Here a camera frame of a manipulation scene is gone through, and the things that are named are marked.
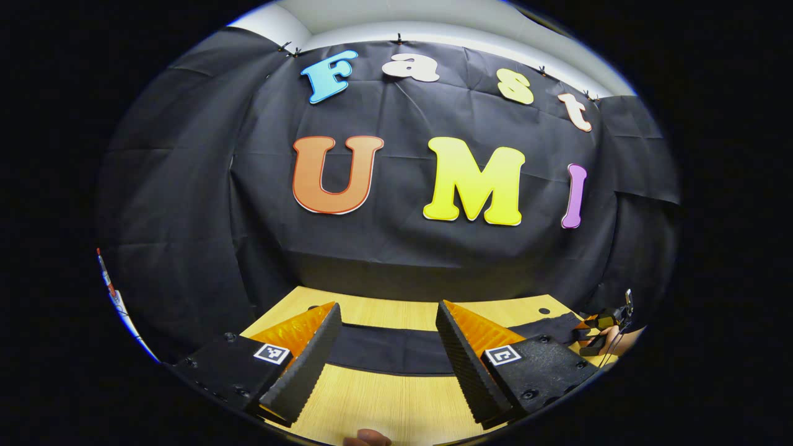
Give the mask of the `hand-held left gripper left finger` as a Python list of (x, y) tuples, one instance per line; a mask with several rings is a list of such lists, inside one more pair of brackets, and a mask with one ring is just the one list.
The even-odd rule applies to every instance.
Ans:
[(226, 333), (170, 370), (232, 410), (282, 426), (297, 421), (342, 325), (328, 302), (250, 337)]

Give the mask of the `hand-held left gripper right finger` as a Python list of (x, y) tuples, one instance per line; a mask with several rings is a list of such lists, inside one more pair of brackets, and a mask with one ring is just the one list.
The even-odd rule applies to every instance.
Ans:
[(483, 427), (537, 413), (600, 368), (546, 333), (524, 337), (453, 302), (436, 327), (474, 421)]

